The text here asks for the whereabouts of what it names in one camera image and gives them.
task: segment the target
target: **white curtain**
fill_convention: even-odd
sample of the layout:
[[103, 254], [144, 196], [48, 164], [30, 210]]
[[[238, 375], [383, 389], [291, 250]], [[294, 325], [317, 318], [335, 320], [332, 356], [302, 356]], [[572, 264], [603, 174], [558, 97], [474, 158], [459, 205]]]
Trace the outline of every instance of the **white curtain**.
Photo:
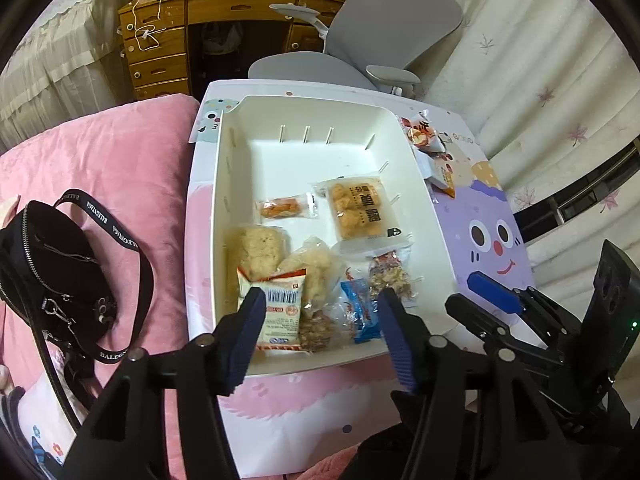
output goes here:
[[[457, 0], [461, 27], [412, 70], [458, 112], [514, 211], [589, 173], [640, 134], [640, 75], [589, 0]], [[640, 173], [528, 244], [536, 285], [582, 317], [608, 238], [640, 266]], [[618, 390], [640, 410], [640, 345]]]
[[124, 0], [53, 0], [0, 75], [0, 153], [65, 121], [132, 100], [120, 59]]

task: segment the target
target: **gray office chair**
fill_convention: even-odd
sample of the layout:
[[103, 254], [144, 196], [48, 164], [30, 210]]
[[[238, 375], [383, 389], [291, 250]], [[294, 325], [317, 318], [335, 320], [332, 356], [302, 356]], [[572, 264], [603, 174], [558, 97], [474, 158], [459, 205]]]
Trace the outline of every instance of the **gray office chair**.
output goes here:
[[412, 96], [420, 82], [405, 70], [462, 21], [455, 0], [346, 0], [331, 27], [318, 12], [289, 4], [271, 6], [313, 25], [324, 52], [289, 52], [254, 62], [250, 79], [313, 81]]

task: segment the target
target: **cartoon smile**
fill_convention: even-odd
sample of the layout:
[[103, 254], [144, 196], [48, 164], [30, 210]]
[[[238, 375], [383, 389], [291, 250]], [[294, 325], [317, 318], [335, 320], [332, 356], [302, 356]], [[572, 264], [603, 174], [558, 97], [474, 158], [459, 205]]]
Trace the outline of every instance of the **cartoon smile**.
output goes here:
[[511, 267], [514, 267], [516, 264], [516, 262], [514, 262], [513, 260], [509, 259], [509, 266], [504, 269], [504, 270], [498, 270], [498, 274], [503, 275], [506, 274], [507, 272], [509, 272], [511, 270]]

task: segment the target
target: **chair seat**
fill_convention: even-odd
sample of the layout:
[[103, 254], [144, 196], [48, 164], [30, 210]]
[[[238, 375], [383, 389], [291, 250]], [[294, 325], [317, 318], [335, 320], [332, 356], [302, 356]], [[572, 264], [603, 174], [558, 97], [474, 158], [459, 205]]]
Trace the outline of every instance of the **chair seat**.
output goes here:
[[377, 90], [353, 66], [319, 52], [288, 52], [263, 57], [249, 67], [249, 79], [311, 81]]

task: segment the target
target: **black handbag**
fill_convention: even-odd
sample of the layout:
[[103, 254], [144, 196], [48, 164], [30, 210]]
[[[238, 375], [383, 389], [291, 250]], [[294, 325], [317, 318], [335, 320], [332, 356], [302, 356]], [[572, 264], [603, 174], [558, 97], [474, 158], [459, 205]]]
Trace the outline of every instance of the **black handbag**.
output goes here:
[[117, 315], [117, 304], [82, 229], [59, 204], [82, 208], [121, 246], [140, 256], [138, 306], [129, 346], [138, 338], [153, 295], [154, 277], [144, 253], [127, 231], [94, 198], [69, 189], [53, 205], [30, 201], [0, 230], [0, 299], [31, 327], [40, 358], [66, 418], [80, 423], [64, 393], [45, 341], [65, 353], [65, 382], [87, 408], [93, 397], [81, 380], [94, 376], [94, 360], [119, 362], [129, 349], [98, 345]]

